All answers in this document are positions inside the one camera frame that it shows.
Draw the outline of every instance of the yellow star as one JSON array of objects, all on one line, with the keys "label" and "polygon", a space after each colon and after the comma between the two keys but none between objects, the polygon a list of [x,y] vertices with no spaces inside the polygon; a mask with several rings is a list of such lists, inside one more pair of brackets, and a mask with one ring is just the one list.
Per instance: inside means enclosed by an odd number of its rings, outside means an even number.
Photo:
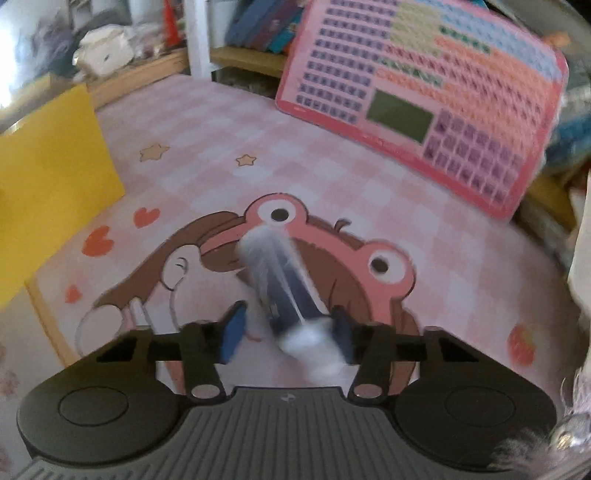
[{"label": "yellow star", "polygon": [[139,161],[160,160],[162,155],[168,150],[170,150],[169,146],[155,143],[154,145],[144,148],[139,152]]},{"label": "yellow star", "polygon": [[251,157],[250,155],[246,154],[236,159],[239,167],[245,167],[247,165],[252,167],[255,164],[255,160],[256,157]]}]

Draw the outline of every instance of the frog eye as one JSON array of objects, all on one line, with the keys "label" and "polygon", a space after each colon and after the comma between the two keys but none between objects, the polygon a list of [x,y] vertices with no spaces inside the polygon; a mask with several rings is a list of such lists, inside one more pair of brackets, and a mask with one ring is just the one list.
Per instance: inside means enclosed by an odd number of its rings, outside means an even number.
[{"label": "frog eye", "polygon": [[402,282],[409,268],[408,259],[393,250],[377,250],[369,257],[369,272],[381,283],[394,285]]},{"label": "frog eye", "polygon": [[257,213],[265,223],[286,225],[296,218],[296,206],[284,199],[269,200],[258,208]]}]

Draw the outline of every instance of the white post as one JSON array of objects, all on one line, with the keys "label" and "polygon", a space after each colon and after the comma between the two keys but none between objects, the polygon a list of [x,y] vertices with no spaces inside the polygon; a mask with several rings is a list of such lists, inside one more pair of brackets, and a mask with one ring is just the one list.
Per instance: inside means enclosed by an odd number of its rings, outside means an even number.
[{"label": "white post", "polygon": [[206,0],[185,0],[184,7],[191,75],[211,80]]}]

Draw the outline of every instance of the yellow paper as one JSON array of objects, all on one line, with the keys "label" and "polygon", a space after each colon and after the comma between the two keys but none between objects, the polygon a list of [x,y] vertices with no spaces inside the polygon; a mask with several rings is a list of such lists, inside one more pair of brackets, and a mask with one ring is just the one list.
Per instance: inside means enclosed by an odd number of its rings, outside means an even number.
[{"label": "yellow paper", "polygon": [[85,86],[0,135],[0,307],[123,194]]}]

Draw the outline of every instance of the multiplication table chart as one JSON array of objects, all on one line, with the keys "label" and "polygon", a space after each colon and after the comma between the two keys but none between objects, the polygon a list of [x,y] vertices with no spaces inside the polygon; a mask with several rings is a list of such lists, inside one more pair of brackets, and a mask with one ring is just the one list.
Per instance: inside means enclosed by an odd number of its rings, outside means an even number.
[{"label": "multiplication table chart", "polygon": [[467,2],[314,0],[277,105],[508,219],[567,75],[561,54]]}]

